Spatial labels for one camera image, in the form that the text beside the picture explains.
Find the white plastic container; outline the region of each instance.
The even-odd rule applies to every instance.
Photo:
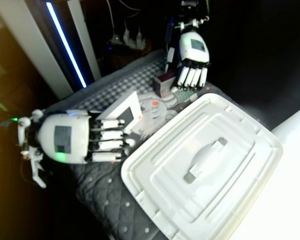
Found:
[[[277,166],[283,148],[223,97],[205,94],[123,164],[121,177],[170,240],[228,239]]]

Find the bed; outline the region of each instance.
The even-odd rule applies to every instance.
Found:
[[[138,137],[140,145],[153,132],[203,94],[216,93],[230,99],[210,83],[207,83],[205,88],[198,92],[180,91],[179,94],[169,99],[160,99],[154,93],[153,79],[163,72],[165,62],[166,53],[163,50],[154,51],[52,105],[46,110],[46,113],[68,109],[103,111],[119,98],[122,92],[134,89],[138,93],[140,105],[147,105],[148,101],[155,99],[162,101],[164,106],[159,117],[153,117],[153,119],[159,119],[155,124],[151,122],[152,116],[148,116],[149,126],[154,125],[150,127],[150,131],[136,130],[133,133]],[[62,164],[62,168],[71,172],[77,199],[102,223],[112,239],[167,239],[143,212],[123,184],[121,166],[122,162],[115,164],[109,162]]]

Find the green led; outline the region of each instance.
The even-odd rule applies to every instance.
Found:
[[[62,163],[66,162],[66,154],[64,152],[56,152],[55,158]]]

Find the gingham pattern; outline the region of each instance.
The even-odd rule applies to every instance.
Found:
[[[74,109],[103,111],[128,89],[134,89],[138,94],[153,91],[153,79],[163,72],[165,63],[165,58],[160,59],[118,82],[111,83],[75,105]]]

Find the blue light strip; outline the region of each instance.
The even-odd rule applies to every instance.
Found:
[[[61,26],[60,26],[60,23],[59,23],[59,20],[58,20],[58,18],[57,18],[57,15],[56,15],[56,13],[55,13],[55,10],[54,10],[54,8],[52,7],[51,2],[47,2],[47,3],[46,3],[46,6],[47,6],[47,8],[48,8],[48,10],[49,10],[49,13],[50,13],[51,17],[52,17],[52,20],[53,20],[53,22],[54,22],[54,25],[56,26],[56,29],[58,30],[58,33],[59,33],[59,35],[60,35],[60,37],[61,37],[61,40],[62,40],[62,42],[63,42],[63,45],[64,45],[64,47],[65,47],[65,49],[66,49],[66,51],[67,51],[67,53],[68,53],[68,55],[69,55],[69,57],[70,57],[70,59],[71,59],[71,62],[72,62],[72,64],[73,64],[73,66],[74,66],[74,69],[75,69],[75,71],[76,71],[76,74],[78,74],[78,77],[79,77],[79,79],[80,79],[80,82],[81,82],[82,86],[85,88],[85,87],[87,87],[87,85],[86,85],[86,83],[85,83],[84,78],[82,77],[82,74],[81,74],[80,69],[79,69],[79,67],[78,67],[78,65],[77,65],[77,62],[76,62],[76,60],[75,60],[75,57],[74,57],[74,55],[72,54],[72,51],[71,51],[71,49],[70,49],[70,47],[69,47],[69,44],[68,44],[68,41],[67,41],[67,39],[66,39],[66,37],[65,37],[65,34],[64,34],[64,32],[62,31],[62,28],[61,28]]]

